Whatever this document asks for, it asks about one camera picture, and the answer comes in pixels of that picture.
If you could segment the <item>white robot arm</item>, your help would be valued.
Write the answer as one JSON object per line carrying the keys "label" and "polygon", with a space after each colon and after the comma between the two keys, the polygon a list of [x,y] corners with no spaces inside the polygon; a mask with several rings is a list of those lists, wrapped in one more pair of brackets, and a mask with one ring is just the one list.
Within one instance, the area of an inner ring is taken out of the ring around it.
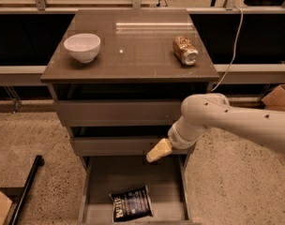
{"label": "white robot arm", "polygon": [[149,162],[173,149],[188,149],[210,128],[220,128],[285,156],[285,112],[233,107],[219,93],[192,95],[181,104],[181,117],[168,138],[148,152]]}

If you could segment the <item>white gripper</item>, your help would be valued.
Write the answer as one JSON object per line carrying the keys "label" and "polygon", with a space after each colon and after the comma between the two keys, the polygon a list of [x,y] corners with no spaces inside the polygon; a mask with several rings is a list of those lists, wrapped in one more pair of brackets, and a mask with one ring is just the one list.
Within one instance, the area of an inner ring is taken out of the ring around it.
{"label": "white gripper", "polygon": [[168,156],[173,148],[188,149],[194,145],[201,136],[208,131],[208,127],[204,125],[194,125],[184,116],[172,124],[168,131],[168,139],[160,140],[146,155],[148,162],[157,161]]}

